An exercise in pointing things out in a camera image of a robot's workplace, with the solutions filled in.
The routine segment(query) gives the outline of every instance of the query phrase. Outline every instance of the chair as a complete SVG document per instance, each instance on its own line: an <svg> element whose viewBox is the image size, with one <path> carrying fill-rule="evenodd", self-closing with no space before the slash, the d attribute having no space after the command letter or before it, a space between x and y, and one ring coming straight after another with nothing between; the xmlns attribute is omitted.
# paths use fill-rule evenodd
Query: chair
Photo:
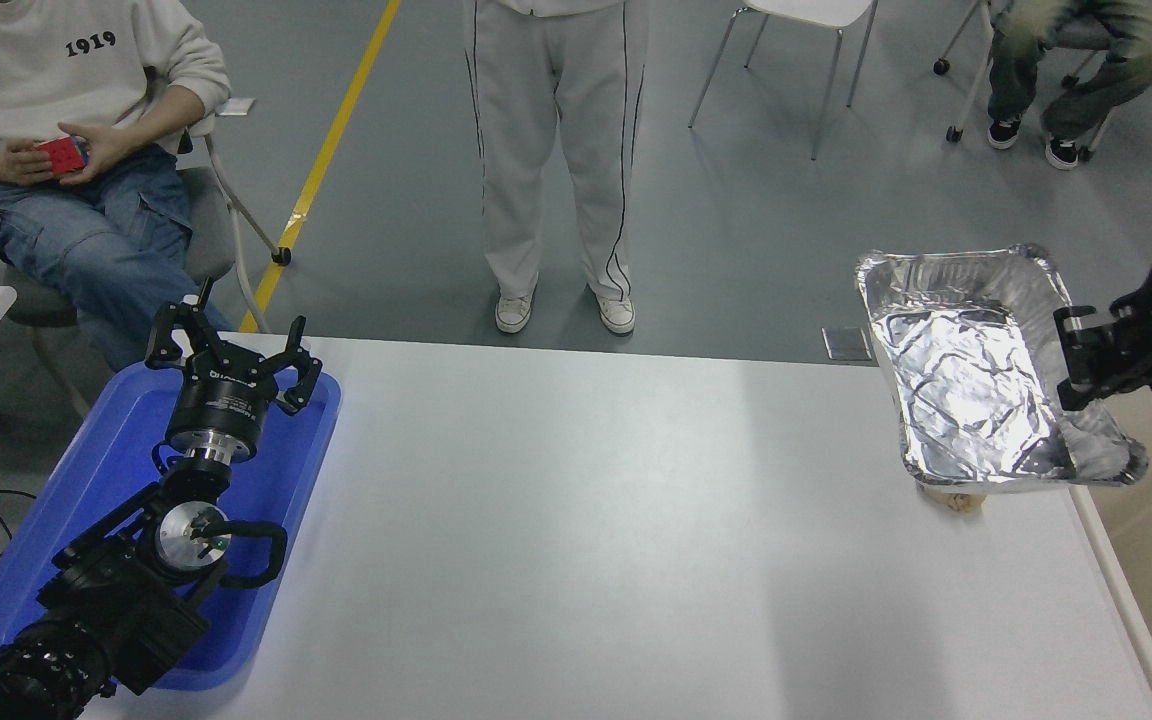
<svg viewBox="0 0 1152 720"><path fill-rule="evenodd" d="M824 86L824 101L820 105L820 115L817 119L817 128L812 138L812 159L817 159L817 151L820 146L820 132L824 128L824 114L829 106L829 94L833 91L833 76L838 69L838 53L842 50L842 31L851 26L861 15L869 10L869 23L865 24L865 38L861 43L861 55L856 59L856 73L851 76L851 90L847 92L847 108L851 108L851 99L856 94L856 81L861 77L861 65L865 61L865 50L869 46L869 32L874 26L874 13L877 13L878 0L744 0L732 18L727 20L727 32L723 32L723 40L718 45L718 54L714 55L714 63L708 68L708 77L705 78L705 86L700 90L700 97L696 100L696 109L692 109L691 119L687 127L696 124L696 114L700 113L700 105L705 101L708 92L708 83L713 82L714 73L718 69L718 60L722 58L727 40L732 37L732 28L736 24L736 18L744 13L760 13L763 23L758 28L755 37L755 45L749 50L745 58L745 68L749 69L750 60L755 59L755 50L758 50L758 41L763 38L763 31L767 28L767 20L774 17L797 20L801 23L813 24L813 26L826 26L835 31L838 39L833 44L833 60L829 63L829 76Z"/></svg>
<svg viewBox="0 0 1152 720"><path fill-rule="evenodd" d="M975 99L980 93L980 86L984 83L990 71L990 46L993 44L993 23L991 22L992 15L992 0L973 0L972 3L968 6L968 12L963 15L963 20L958 23L954 37L950 38L950 44L945 46L941 56L937 59L935 63L932 65L932 73L938 74L938 76L943 76L943 74L950 71L950 61L946 58L950 54L950 50L954 50L954 45L958 41L958 37L963 35L964 28L968 26L969 22L972 22L972 15L979 14L982 22L984 24L984 32L986 32L986 51L984 51L984 56L980 59L980 63L977 67L977 73L972 78L972 88L968 91L968 96L963 100L963 108L958 111L957 119L954 124L948 127L945 131L945 139L949 142L960 142L963 139L963 129L968 122L968 115L972 113L972 107L975 106ZM1074 69L1074 73L1068 74L1061 78L1061 88L1074 88L1078 85L1078 73L1083 73L1083 68L1091 63L1092 58L1097 53L1102 53L1102 51L1111 48L1111 43L1114 41L1114 36L1111 31L1106 29L1100 22L1091 14L1079 14L1074 15L1070 22L1064 23L1063 26L1056 31L1056 45L1055 47L1061 47L1061 50L1085 50L1087 55L1083 59L1078 68ZM1079 159L1091 160L1092 156L1096 154L1097 147L1101 145L1101 138L1105 137L1105 128L1108 127L1111 118L1114 115L1114 111L1107 114L1101 123L1096 127L1096 131L1092 132L1092 141L1087 143L1084 147L1079 150Z"/></svg>
<svg viewBox="0 0 1152 720"><path fill-rule="evenodd" d="M200 165L200 167L179 170L189 195L189 217L191 217L189 219L195 225L194 240L189 242L189 249L185 252L184 270L189 278L200 283L202 279L207 276L219 279L237 265L238 289L242 291L247 309L251 311L257 329L270 332L270 326L265 323L265 314L256 304L251 283L247 278L238 215L251 225L257 236L270 248L270 258L275 264L287 265L291 263L291 250L287 247L275 247L274 242L270 241L268 234L262 229L247 206L238 200L237 195L233 191L233 187L223 174L215 141L212 138L214 122L213 118L206 118L189 129L187 136L182 137L180 154L185 156L192 151L194 138L200 138L204 141L209 160L206 165ZM8 319L26 327L29 340L31 340L38 359L41 361L47 373L60 384L61 388L65 388L74 411L86 416L91 406L88 404L86 399L82 396L74 382L61 372L55 357L47 350L44 338L41 338L41 328L71 327L76 324L78 318L74 305L60 291L38 285L32 278L10 265L3 266L3 283L12 286L17 291L17 300L8 310Z"/></svg>

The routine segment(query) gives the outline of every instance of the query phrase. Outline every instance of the aluminum foil tray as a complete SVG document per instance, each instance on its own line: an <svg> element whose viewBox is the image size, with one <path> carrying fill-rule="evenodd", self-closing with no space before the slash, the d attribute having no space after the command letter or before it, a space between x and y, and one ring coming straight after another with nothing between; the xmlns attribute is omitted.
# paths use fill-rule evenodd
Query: aluminum foil tray
<svg viewBox="0 0 1152 720"><path fill-rule="evenodd" d="M861 257L856 286L900 416L901 458L924 486L987 495L1126 486L1144 447L1100 401L1069 414L1052 311L1069 293L1040 247Z"/></svg>

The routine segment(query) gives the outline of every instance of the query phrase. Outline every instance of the red cube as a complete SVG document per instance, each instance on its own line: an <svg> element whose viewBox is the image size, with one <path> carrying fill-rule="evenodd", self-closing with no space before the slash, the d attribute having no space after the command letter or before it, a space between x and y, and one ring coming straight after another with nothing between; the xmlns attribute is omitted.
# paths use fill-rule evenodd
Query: red cube
<svg viewBox="0 0 1152 720"><path fill-rule="evenodd" d="M88 167L88 152L79 145L77 137L58 137L55 141L44 142L38 150L50 156L51 173L55 176Z"/></svg>

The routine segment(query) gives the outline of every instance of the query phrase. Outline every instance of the cargo pocket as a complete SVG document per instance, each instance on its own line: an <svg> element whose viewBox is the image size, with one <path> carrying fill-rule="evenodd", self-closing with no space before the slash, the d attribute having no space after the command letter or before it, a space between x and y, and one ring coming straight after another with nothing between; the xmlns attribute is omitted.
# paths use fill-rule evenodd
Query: cargo pocket
<svg viewBox="0 0 1152 720"><path fill-rule="evenodd" d="M37 276L35 248L40 234L40 223L0 209L0 260L24 274Z"/></svg>
<svg viewBox="0 0 1152 720"><path fill-rule="evenodd" d="M132 236L143 249L184 264L184 253L194 237L194 223L188 209L180 209L175 199L165 199L152 190L142 190L141 209L136 214Z"/></svg>

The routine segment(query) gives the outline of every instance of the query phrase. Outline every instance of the blue jeans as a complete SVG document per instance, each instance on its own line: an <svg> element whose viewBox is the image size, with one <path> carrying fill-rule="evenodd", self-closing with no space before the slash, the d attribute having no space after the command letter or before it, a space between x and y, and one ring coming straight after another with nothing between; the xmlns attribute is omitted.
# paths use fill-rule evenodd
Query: blue jeans
<svg viewBox="0 0 1152 720"><path fill-rule="evenodd" d="M145 359L164 302L197 293L184 273L192 233L175 156L157 145L83 185L0 183L0 258L68 297L115 370ZM233 329L212 306L206 317Z"/></svg>

